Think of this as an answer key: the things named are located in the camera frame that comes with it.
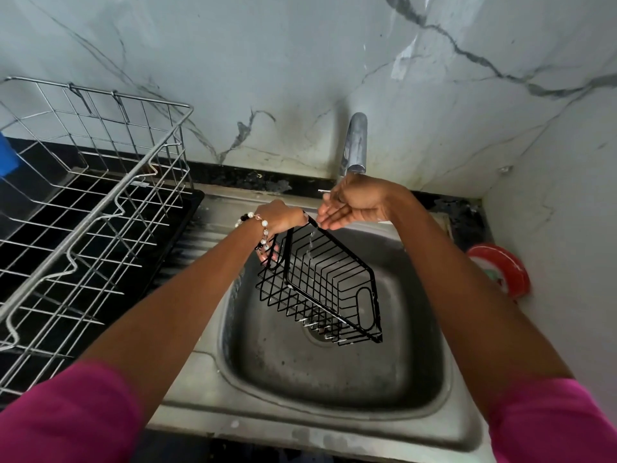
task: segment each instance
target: sink drain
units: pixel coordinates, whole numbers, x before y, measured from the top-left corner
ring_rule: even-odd
[[[326,338],[323,328],[318,328],[317,330],[312,330],[311,328],[302,327],[304,330],[304,334],[308,338],[310,342],[313,344],[320,346],[322,348],[328,348],[330,346],[336,346],[335,342]]]

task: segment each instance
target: wire rack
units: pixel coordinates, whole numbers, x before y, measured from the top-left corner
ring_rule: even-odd
[[[0,83],[0,406],[53,377],[144,295],[201,201],[192,107],[73,84]]]
[[[260,300],[338,343],[382,342],[373,270],[308,218],[279,242],[259,272]]]

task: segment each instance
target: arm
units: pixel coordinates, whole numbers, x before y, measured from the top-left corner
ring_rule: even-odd
[[[572,377],[548,340],[405,187],[352,174],[324,200],[317,218],[323,228],[358,220],[394,224],[484,416],[515,383]]]
[[[271,236],[307,221],[302,209],[288,208],[280,200],[260,206],[256,213],[268,221]],[[123,315],[80,360],[103,362],[117,370],[148,421],[262,236],[259,221],[244,222]]]

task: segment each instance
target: backsplash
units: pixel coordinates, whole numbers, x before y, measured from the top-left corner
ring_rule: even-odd
[[[370,175],[481,197],[572,101],[617,86],[616,9],[4,0],[0,75],[187,102],[189,159],[312,177],[335,175],[349,119],[364,112]]]

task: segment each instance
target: black wire basket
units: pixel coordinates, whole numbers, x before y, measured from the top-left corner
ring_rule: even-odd
[[[312,218],[274,237],[259,277],[262,301],[324,338],[382,342],[373,270]]]

